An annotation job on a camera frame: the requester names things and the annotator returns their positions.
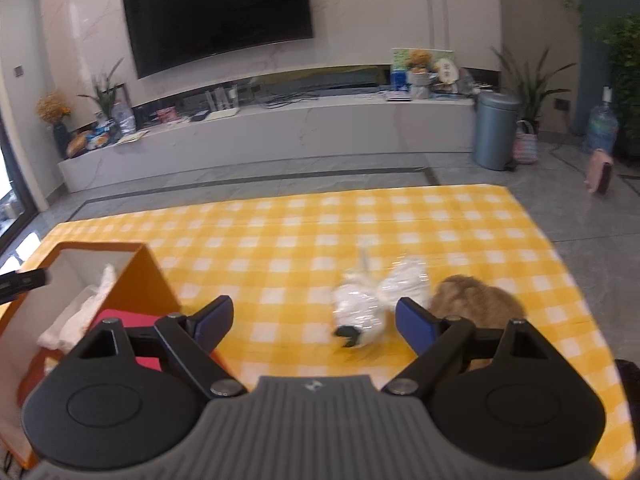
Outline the potted plant by bin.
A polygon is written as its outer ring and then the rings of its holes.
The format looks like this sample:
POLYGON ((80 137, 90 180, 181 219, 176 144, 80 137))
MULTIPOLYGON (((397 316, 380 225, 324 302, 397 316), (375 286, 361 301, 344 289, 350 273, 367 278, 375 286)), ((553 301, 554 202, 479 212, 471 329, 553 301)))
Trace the potted plant by bin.
POLYGON ((535 67, 532 67, 527 61, 519 66, 515 55, 507 47, 502 47, 500 50, 491 48, 491 52, 498 58, 501 68, 512 82, 510 89, 520 100, 520 117, 533 126, 539 125, 542 106, 549 96, 570 91, 569 88, 551 88, 552 79, 576 65, 575 62, 571 62, 554 70, 548 70, 546 64, 550 51, 549 46, 545 47, 535 67))

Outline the pastel woven basket bag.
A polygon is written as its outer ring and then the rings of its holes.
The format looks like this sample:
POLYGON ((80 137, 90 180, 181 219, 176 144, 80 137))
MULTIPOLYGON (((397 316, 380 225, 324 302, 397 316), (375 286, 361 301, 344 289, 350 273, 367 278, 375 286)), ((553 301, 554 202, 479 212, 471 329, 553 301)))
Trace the pastel woven basket bag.
POLYGON ((519 120, 516 123, 513 159, 519 165, 536 164, 538 160, 538 136, 533 125, 527 120, 519 120))

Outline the black wall television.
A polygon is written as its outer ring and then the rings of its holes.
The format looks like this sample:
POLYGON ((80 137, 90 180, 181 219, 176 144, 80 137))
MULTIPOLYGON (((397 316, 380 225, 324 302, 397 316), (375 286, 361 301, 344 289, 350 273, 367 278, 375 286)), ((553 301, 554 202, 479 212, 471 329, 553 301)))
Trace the black wall television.
POLYGON ((200 58, 314 36, 310 0, 122 0, 140 78, 200 58))

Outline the clear plastic bagged cloth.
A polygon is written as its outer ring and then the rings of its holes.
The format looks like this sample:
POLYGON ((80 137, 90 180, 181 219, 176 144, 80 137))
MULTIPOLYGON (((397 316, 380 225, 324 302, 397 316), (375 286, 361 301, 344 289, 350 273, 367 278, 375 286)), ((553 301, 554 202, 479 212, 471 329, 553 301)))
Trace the clear plastic bagged cloth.
POLYGON ((425 262, 413 256, 400 258, 378 283, 376 294, 381 304, 391 311, 396 309, 401 298, 409 298, 428 309, 431 291, 425 262))

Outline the green picture card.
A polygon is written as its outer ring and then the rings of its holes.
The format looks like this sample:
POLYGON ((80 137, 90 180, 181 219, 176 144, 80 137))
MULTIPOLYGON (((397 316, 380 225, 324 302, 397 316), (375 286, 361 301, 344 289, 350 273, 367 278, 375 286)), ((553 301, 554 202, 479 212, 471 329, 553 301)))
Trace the green picture card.
POLYGON ((458 76, 454 50, 427 48, 393 48, 390 86, 409 91, 413 87, 453 84, 458 76))

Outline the orange cardboard box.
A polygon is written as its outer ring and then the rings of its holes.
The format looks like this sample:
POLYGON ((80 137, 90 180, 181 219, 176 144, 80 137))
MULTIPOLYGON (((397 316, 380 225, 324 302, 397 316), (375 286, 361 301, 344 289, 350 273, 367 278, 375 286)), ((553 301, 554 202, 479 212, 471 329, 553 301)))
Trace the orange cardboard box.
POLYGON ((64 310, 75 300, 87 299, 107 268, 114 270, 115 283, 100 297, 99 314, 110 310, 159 318, 180 310, 151 252, 141 243, 60 243, 28 268, 37 266, 48 271, 49 283, 18 296, 1 317, 1 443, 25 469, 37 463, 22 427, 22 411, 44 377, 46 350, 38 338, 64 310))

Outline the white marble tv console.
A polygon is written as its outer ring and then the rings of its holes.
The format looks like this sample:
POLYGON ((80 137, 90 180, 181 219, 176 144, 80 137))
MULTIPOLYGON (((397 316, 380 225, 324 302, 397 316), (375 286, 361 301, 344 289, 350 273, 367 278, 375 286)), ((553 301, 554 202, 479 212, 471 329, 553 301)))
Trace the white marble tv console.
POLYGON ((324 156, 471 151, 470 100, 388 102, 379 94, 325 96, 278 108, 149 128, 141 139, 60 162, 72 192, 250 162, 324 156))

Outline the yellow checkered tablecloth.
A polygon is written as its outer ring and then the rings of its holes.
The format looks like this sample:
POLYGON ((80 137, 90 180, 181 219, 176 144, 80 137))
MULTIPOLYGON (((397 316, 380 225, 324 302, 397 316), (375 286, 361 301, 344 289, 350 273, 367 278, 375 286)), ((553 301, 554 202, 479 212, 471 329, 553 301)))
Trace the yellow checkered tablecloth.
POLYGON ((471 275, 510 292, 529 322, 600 396, 606 426, 593 463, 626 477, 636 460, 629 408, 614 359, 550 240, 502 186, 445 185, 144 207, 133 214, 62 223, 26 261, 62 242, 141 242, 151 249, 184 312, 227 295, 235 308, 219 354, 254 386, 262 376, 368 375, 385 384, 412 358, 398 333, 345 349, 332 336, 332 290, 368 254, 382 280, 405 256, 428 279, 471 275))

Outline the white wifi router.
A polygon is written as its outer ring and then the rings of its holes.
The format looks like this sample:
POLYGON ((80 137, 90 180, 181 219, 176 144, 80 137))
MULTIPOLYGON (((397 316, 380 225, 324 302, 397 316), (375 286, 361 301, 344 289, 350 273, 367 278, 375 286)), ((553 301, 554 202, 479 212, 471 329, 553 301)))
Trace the white wifi router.
POLYGON ((206 122, 233 117, 239 113, 240 101, 238 88, 235 86, 216 87, 214 90, 207 90, 205 96, 209 106, 209 113, 205 117, 206 122))

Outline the green plant on console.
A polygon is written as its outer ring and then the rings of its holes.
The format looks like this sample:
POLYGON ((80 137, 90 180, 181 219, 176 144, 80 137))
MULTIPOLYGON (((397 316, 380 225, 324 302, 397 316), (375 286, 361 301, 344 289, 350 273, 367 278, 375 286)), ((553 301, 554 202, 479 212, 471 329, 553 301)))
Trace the green plant on console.
POLYGON ((96 104, 99 109, 98 114, 96 115, 98 118, 96 122, 99 125, 110 125, 117 131, 120 130, 119 124, 114 117, 117 84, 114 84, 112 79, 123 60, 123 58, 120 58, 108 73, 100 73, 99 76, 91 76, 92 92, 90 94, 78 94, 78 98, 87 99, 96 104))

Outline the yellow dried flower vase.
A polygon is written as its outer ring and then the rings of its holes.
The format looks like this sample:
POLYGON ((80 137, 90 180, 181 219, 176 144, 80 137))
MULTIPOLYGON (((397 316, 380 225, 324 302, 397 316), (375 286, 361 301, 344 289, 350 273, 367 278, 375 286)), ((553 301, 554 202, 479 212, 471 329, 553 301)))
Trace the yellow dried flower vase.
POLYGON ((42 122, 51 127, 53 139, 62 159, 67 158, 67 147, 72 136, 65 125, 65 118, 72 114, 70 106, 58 90, 43 96, 36 105, 36 114, 42 122))

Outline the white tissue paper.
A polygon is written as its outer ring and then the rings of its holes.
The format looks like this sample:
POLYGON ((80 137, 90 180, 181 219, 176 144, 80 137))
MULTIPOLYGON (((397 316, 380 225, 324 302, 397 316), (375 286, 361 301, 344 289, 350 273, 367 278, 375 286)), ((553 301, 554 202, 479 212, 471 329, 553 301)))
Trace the white tissue paper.
POLYGON ((37 338, 38 346, 51 351, 70 352, 88 332, 116 281, 114 266, 107 264, 100 284, 85 287, 37 338))

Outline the pink space heater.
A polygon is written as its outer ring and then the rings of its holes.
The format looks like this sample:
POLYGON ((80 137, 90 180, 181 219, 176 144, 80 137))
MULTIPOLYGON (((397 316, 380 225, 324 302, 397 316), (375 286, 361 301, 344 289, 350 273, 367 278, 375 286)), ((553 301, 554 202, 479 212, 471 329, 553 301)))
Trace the pink space heater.
POLYGON ((602 148, 593 151, 586 172, 585 185, 589 193, 605 195, 610 186, 614 162, 602 148))

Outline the teddy bear on console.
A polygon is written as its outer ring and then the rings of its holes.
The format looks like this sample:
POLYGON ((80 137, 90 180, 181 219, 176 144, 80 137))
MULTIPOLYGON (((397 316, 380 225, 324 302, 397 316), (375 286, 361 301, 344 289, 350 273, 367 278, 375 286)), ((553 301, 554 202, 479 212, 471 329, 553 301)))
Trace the teddy bear on console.
POLYGON ((415 73, 427 72, 432 62, 432 52, 427 49, 409 49, 407 56, 407 70, 415 73))

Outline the blue grey trash can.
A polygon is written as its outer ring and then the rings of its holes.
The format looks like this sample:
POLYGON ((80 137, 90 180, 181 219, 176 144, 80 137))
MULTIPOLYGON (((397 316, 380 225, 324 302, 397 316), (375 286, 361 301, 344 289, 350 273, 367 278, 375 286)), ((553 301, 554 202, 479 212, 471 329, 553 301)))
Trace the blue grey trash can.
POLYGON ((482 92, 476 102, 472 159, 485 169, 504 171, 512 164, 521 102, 515 96, 482 92))

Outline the blue water jug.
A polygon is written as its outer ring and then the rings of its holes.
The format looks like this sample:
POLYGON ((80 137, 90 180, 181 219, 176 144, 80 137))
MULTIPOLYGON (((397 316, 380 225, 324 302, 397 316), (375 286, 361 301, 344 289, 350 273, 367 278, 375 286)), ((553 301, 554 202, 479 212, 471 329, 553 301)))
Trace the blue water jug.
POLYGON ((593 107, 589 115, 584 149, 592 154, 602 150, 612 154, 618 133, 618 120, 612 109, 612 89, 604 87, 602 102, 593 107))

